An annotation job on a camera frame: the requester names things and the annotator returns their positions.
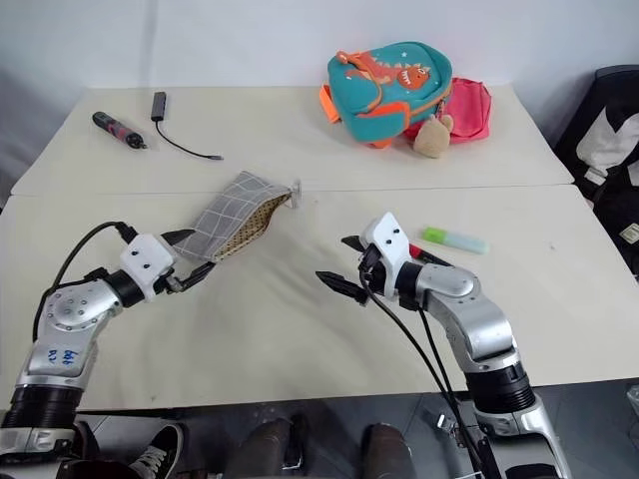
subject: red and black pen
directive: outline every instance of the red and black pen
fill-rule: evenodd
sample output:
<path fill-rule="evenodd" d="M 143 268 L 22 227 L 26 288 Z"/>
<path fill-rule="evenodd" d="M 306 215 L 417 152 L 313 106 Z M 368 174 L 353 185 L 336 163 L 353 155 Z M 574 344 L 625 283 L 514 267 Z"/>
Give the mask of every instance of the red and black pen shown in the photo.
<path fill-rule="evenodd" d="M 422 262 L 434 262 L 435 264 L 441 264 L 442 266 L 451 266 L 449 262 L 444 261 L 434 254 L 430 254 L 429 252 L 424 251 L 419 246 L 415 246 L 414 244 L 410 244 L 408 246 L 408 252 L 410 253 L 411 257 L 413 257 L 414 259 L 419 259 Z"/>

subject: table surface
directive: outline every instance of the table surface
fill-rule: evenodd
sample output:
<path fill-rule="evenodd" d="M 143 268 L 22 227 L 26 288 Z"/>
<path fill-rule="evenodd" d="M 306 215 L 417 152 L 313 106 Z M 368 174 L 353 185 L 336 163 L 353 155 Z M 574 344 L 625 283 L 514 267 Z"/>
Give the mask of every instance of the table surface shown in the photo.
<path fill-rule="evenodd" d="M 89 90 L 49 146 L 13 188 L 14 195 L 219 192 L 240 170 L 306 191 L 535 186 L 572 183 L 510 86 L 490 88 L 489 138 L 450 147 L 440 159 L 403 140 L 375 150 L 344 125 L 330 125 L 318 88 L 170 88 L 165 133 L 196 152 L 164 142 L 149 119 L 153 90 Z M 105 111 L 141 133 L 132 150 L 91 121 Z"/>
<path fill-rule="evenodd" d="M 11 198 L 0 215 L 1 395 L 9 397 L 28 351 L 41 291 L 89 228 L 105 220 L 140 232 L 186 227 L 213 196 Z M 360 307 L 315 276 L 333 270 L 355 280 L 357 254 L 339 239 L 385 211 L 422 246 L 427 224 L 490 242 L 486 255 L 427 247 L 478 274 L 508 315 L 534 385 L 639 375 L 639 288 L 574 187 L 310 192 L 299 209 L 280 207 L 263 237 L 202 284 L 112 319 L 82 407 L 434 391 L 374 305 Z M 101 233 L 67 278 L 113 269 L 122 248 L 115 233 Z M 425 344 L 416 314 L 394 309 Z M 441 327 L 435 335 L 454 387 L 463 389 Z"/>

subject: gray plaid pouch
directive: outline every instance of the gray plaid pouch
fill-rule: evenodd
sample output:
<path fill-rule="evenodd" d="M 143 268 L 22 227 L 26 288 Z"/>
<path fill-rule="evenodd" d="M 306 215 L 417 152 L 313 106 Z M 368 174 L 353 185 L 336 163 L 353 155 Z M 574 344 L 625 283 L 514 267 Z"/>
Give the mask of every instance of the gray plaid pouch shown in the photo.
<path fill-rule="evenodd" d="M 196 232 L 175 249 L 184 257 L 218 262 L 260 237 L 293 192 L 241 172 L 202 212 L 193 225 Z"/>

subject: teal backpack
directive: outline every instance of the teal backpack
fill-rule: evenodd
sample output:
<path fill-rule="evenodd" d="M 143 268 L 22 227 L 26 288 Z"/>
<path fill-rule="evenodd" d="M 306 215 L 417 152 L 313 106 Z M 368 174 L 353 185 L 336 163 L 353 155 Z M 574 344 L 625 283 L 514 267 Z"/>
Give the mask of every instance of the teal backpack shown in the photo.
<path fill-rule="evenodd" d="M 362 53 L 337 52 L 319 97 L 331 122 L 378 148 L 436 114 L 452 86 L 448 59 L 423 43 L 403 42 Z"/>

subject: orange backpack strap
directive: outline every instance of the orange backpack strap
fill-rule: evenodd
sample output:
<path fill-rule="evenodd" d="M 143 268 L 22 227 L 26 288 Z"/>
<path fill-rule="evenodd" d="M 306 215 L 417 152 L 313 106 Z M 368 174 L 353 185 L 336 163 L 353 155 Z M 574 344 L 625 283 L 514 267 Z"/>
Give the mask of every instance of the orange backpack strap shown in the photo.
<path fill-rule="evenodd" d="M 374 117 L 383 117 L 385 115 L 391 115 L 393 113 L 401 113 L 404 115 L 404 129 L 408 128 L 410 123 L 410 107 L 407 102 L 392 102 L 386 103 L 381 107 L 375 109 L 374 112 L 370 113 L 360 113 L 357 116 L 359 118 L 374 118 Z"/>
<path fill-rule="evenodd" d="M 328 85 L 322 85 L 319 89 L 319 103 L 323 109 L 324 114 L 328 118 L 329 123 L 337 123 L 339 121 L 339 113 L 335 104 L 330 97 L 330 88 Z"/>
<path fill-rule="evenodd" d="M 335 57 L 337 58 L 337 60 L 340 63 L 346 64 L 346 63 L 350 63 L 352 65 L 354 65 L 358 70 L 361 70 L 363 72 L 367 72 L 368 75 L 370 76 L 370 80 L 375 83 L 375 86 L 377 87 L 377 97 L 368 104 L 368 106 L 366 107 L 366 109 L 368 111 L 370 110 L 374 110 L 375 108 L 377 108 L 377 105 L 379 105 L 381 103 L 381 99 L 382 99 L 382 92 L 381 92 L 381 85 L 379 84 L 379 81 L 377 80 L 377 78 L 375 77 L 375 75 L 372 73 L 372 71 L 370 70 L 370 68 L 362 61 L 359 59 L 359 57 L 357 55 L 351 55 L 347 52 L 343 52 L 342 50 L 338 51 L 335 54 Z"/>

